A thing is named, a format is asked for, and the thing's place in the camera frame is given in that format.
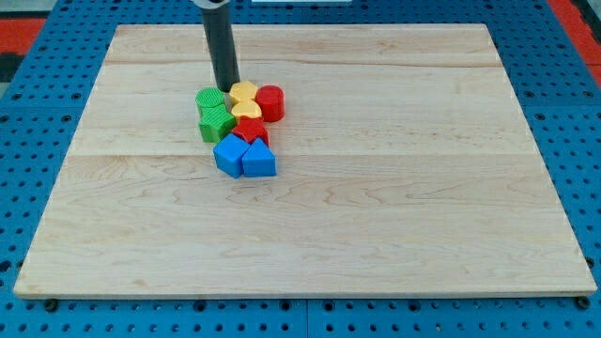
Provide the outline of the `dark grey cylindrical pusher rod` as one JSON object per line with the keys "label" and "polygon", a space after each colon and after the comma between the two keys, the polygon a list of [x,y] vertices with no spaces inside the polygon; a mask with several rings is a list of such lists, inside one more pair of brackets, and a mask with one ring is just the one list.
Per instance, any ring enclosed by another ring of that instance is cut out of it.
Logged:
{"label": "dark grey cylindrical pusher rod", "polygon": [[229,4],[218,9],[201,9],[201,14],[216,85],[229,92],[232,84],[239,81]]}

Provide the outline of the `silver rod mount collar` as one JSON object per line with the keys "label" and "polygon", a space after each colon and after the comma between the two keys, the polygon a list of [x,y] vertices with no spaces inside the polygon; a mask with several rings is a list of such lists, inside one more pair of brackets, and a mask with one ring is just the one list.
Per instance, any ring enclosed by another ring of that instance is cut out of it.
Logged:
{"label": "silver rod mount collar", "polygon": [[201,9],[218,9],[229,4],[229,0],[192,0]]}

